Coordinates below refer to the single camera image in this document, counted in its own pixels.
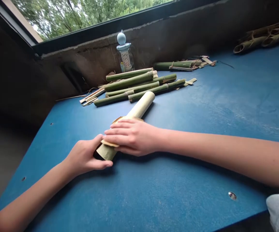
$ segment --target forearm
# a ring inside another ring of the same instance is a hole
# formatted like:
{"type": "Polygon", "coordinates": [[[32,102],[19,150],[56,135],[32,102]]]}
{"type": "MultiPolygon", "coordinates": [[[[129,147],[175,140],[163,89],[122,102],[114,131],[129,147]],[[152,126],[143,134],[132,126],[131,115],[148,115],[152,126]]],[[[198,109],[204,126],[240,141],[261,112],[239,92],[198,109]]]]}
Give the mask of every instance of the forearm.
{"type": "Polygon", "coordinates": [[[67,165],[62,162],[53,167],[32,187],[2,209],[0,231],[24,231],[44,205],[74,178],[74,175],[68,172],[67,165]]]}
{"type": "Polygon", "coordinates": [[[279,187],[279,142],[164,130],[161,151],[190,156],[279,187]]]}

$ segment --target window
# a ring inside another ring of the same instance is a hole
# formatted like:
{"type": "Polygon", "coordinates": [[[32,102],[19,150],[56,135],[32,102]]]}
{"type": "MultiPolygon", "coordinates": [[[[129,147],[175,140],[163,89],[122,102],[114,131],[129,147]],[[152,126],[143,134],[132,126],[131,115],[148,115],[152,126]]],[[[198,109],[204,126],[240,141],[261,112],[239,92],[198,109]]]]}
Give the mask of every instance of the window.
{"type": "Polygon", "coordinates": [[[0,16],[10,34],[40,57],[217,1],[0,0],[0,16]]]}
{"type": "Polygon", "coordinates": [[[42,40],[171,0],[11,0],[42,40]]]}

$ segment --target window frame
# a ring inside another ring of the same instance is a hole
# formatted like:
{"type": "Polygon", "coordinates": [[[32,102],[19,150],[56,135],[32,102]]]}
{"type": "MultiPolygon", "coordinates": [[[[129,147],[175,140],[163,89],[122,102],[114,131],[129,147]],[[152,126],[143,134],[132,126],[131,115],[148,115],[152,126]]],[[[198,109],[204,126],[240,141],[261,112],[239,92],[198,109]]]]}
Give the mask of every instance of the window frame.
{"type": "Polygon", "coordinates": [[[33,37],[29,30],[3,1],[5,0],[0,0],[0,15],[11,25],[12,29],[20,34],[25,42],[29,44],[35,56],[40,57],[43,54],[49,54],[118,33],[121,30],[127,30],[153,21],[166,19],[183,12],[216,3],[219,0],[180,0],[163,3],[43,42],[38,42],[37,39],[33,37]]]}

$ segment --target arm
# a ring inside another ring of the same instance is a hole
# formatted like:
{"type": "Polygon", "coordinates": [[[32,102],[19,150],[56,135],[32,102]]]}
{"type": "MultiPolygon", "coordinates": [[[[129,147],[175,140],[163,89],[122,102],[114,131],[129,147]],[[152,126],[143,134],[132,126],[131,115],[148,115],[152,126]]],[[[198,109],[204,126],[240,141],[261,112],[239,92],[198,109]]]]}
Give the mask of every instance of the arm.
{"type": "Polygon", "coordinates": [[[279,142],[153,127],[137,120],[111,125],[103,137],[132,155],[166,151],[190,156],[279,187],[279,142]]]}
{"type": "Polygon", "coordinates": [[[102,135],[90,141],[78,141],[69,155],[32,187],[0,211],[0,231],[24,231],[44,205],[76,176],[113,165],[93,157],[102,135]]]}

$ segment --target concrete wall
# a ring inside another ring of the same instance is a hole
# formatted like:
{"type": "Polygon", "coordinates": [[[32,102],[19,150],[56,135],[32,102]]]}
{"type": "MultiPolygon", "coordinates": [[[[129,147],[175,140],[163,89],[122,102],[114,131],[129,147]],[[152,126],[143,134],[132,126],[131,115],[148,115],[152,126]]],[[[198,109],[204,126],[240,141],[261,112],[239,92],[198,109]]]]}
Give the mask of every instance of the concrete wall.
{"type": "MultiPolygon", "coordinates": [[[[279,1],[223,0],[189,12],[124,29],[135,67],[209,54],[235,43],[245,31],[279,21],[279,1]]],[[[77,95],[62,72],[74,61],[91,87],[120,72],[116,35],[46,54],[35,61],[0,27],[0,111],[40,126],[55,99],[77,95]]]]}

